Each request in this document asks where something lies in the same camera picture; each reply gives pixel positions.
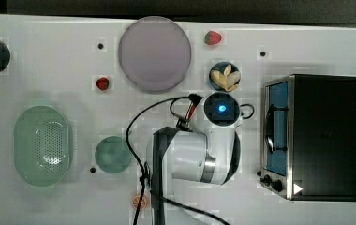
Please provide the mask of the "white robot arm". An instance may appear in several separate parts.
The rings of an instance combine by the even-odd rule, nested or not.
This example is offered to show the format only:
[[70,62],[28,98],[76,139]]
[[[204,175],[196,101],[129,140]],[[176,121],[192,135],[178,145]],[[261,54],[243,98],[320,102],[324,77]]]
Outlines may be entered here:
[[192,94],[195,110],[188,129],[164,127],[156,131],[146,149],[147,188],[151,192],[152,225],[201,225],[174,200],[173,182],[187,180],[224,185],[236,173],[241,146],[236,128],[240,106],[229,94],[207,97]]

